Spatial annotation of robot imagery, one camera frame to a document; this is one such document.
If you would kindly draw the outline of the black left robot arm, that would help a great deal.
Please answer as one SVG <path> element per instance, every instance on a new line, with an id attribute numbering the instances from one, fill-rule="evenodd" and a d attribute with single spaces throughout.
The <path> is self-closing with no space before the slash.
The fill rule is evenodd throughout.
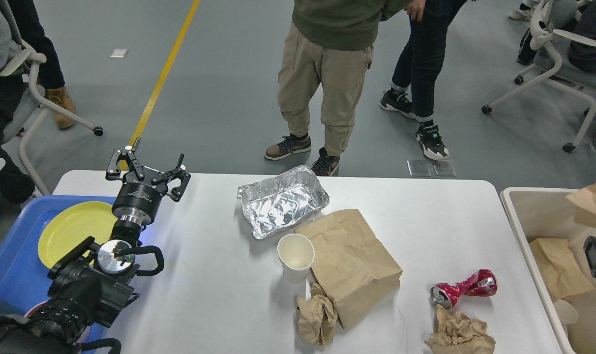
<path id="1" fill-rule="evenodd" d="M 120 312 L 139 294 L 130 285 L 135 276 L 155 276 L 165 267 L 161 249 L 143 245 L 139 236 L 154 222 L 164 197 L 178 202 L 191 175 L 179 155 L 172 170 L 159 171 L 139 164 L 140 139 L 112 153 L 107 180 L 122 186 L 112 205 L 116 222 L 106 242 L 93 236 L 82 240 L 48 272 L 49 299 L 29 316 L 0 316 L 0 354 L 80 354 L 96 348 L 121 352 L 115 338 L 80 343 L 93 324 L 111 327 Z"/>

